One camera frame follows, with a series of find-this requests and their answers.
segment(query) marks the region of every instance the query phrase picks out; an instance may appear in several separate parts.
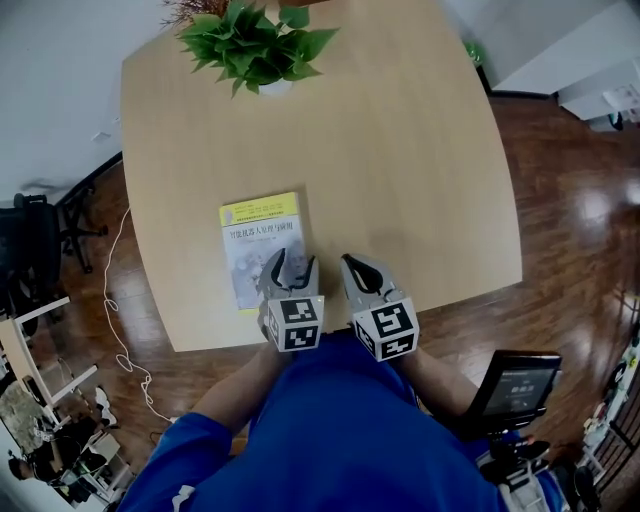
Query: black chair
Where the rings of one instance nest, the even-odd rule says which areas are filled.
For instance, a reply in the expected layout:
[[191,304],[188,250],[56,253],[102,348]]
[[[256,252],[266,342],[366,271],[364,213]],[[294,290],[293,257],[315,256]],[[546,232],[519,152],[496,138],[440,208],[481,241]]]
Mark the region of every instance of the black chair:
[[14,208],[0,209],[0,309],[4,313],[20,316],[58,298],[63,244],[66,254],[76,254],[85,273],[92,272],[79,240],[107,234],[106,226],[95,232],[78,226],[84,198],[92,191],[84,187],[60,205],[64,230],[58,210],[45,196],[17,194]]
[[106,236],[109,234],[109,229],[106,225],[102,226],[98,231],[87,231],[86,229],[78,227],[78,223],[80,222],[80,217],[82,215],[84,200],[87,196],[93,195],[94,193],[95,188],[92,184],[84,186],[75,193],[72,190],[60,204],[62,218],[65,223],[65,229],[60,234],[64,243],[62,252],[67,255],[75,254],[85,274],[93,272],[93,267],[82,254],[80,239],[85,237]]
[[[0,209],[0,302],[7,316],[21,316],[57,298],[60,279],[60,227],[44,196],[14,198]],[[37,319],[24,324],[27,335]]]

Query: cluttered desk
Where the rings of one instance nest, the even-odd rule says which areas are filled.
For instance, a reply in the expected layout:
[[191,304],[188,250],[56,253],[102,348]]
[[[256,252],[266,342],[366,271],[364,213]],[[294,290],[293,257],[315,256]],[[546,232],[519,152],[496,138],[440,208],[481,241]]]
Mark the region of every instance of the cluttered desk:
[[340,27],[324,75],[283,97],[241,90],[193,63],[174,31],[122,72],[127,192],[145,272],[176,351],[259,343],[239,312],[218,209],[296,192],[306,249],[347,326],[342,253],[387,262],[417,311],[522,278],[509,170],[464,47],[433,1],[330,1]]

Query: yellow book cover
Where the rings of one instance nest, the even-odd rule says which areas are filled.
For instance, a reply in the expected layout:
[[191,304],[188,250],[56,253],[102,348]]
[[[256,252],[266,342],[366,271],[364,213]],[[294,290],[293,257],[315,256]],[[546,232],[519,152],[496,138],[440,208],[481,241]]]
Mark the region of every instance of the yellow book cover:
[[255,309],[258,279],[274,253],[286,249],[280,282],[292,286],[307,269],[295,192],[222,206],[220,223],[238,309]]

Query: blue shirt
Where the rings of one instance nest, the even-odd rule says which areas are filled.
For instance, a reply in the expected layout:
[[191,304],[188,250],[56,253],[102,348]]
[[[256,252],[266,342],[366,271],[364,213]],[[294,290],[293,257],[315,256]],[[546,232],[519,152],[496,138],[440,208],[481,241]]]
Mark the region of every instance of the blue shirt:
[[407,383],[349,334],[298,353],[246,449],[228,460],[231,437],[211,419],[183,416],[118,511],[172,511],[183,485],[195,487],[180,509],[190,512],[506,510],[478,453],[421,412]]

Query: white pot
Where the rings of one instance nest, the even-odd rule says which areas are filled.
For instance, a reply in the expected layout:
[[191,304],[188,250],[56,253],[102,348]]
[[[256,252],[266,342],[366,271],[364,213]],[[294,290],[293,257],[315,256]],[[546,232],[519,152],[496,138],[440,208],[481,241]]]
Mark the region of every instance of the white pot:
[[289,82],[284,78],[281,78],[277,82],[273,82],[268,85],[260,85],[258,90],[260,91],[261,96],[284,96],[289,92],[289,89],[293,87],[293,82]]

